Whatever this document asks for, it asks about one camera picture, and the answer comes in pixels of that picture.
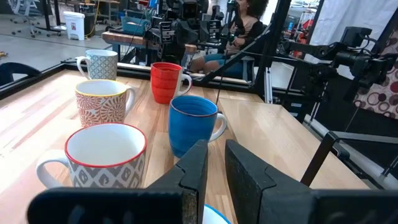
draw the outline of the orange patterned mug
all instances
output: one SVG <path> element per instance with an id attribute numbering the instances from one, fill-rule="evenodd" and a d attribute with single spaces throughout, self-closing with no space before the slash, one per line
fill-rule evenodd
<path id="1" fill-rule="evenodd" d="M 87 80 L 77 84 L 75 92 L 83 127 L 123 123 L 134 106 L 136 96 L 131 87 L 112 80 Z"/>

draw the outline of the blue mug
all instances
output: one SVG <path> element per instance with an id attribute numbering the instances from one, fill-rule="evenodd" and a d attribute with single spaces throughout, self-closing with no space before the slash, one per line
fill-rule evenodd
<path id="1" fill-rule="evenodd" d="M 213 102 L 200 96 L 178 96 L 171 100 L 169 140 L 175 156 L 182 157 L 198 140 L 211 142 L 223 134 L 227 121 L 217 112 Z M 222 124 L 212 134 L 217 119 Z"/>

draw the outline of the red mug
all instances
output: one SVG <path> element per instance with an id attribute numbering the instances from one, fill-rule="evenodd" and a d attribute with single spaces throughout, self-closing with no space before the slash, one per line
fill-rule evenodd
<path id="1" fill-rule="evenodd" d="M 181 81 L 188 80 L 188 88 L 180 91 Z M 173 97 L 180 96 L 192 86 L 192 78 L 182 73 L 182 67 L 173 63 L 156 62 L 150 68 L 150 87 L 155 101 L 169 104 Z"/>

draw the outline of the white trash bin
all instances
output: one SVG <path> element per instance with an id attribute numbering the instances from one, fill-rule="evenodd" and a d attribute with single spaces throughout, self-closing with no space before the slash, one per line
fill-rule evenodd
<path id="1" fill-rule="evenodd" d="M 63 12 L 67 24 L 68 39 L 85 39 L 85 15 L 78 12 Z"/>

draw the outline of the white mug with gray pattern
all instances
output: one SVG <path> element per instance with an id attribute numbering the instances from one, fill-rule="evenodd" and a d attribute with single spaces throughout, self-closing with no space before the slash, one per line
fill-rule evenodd
<path id="1" fill-rule="evenodd" d="M 111 50 L 86 50 L 86 57 L 79 56 L 77 68 L 87 79 L 116 80 L 118 72 L 118 53 Z M 87 64 L 88 75 L 81 69 L 81 62 Z"/>
<path id="2" fill-rule="evenodd" d="M 36 173 L 47 187 L 61 187 L 44 165 L 60 162 L 70 171 L 74 187 L 137 188 L 141 186 L 147 141 L 134 126 L 104 123 L 82 128 L 65 143 L 65 150 L 46 151 Z"/>

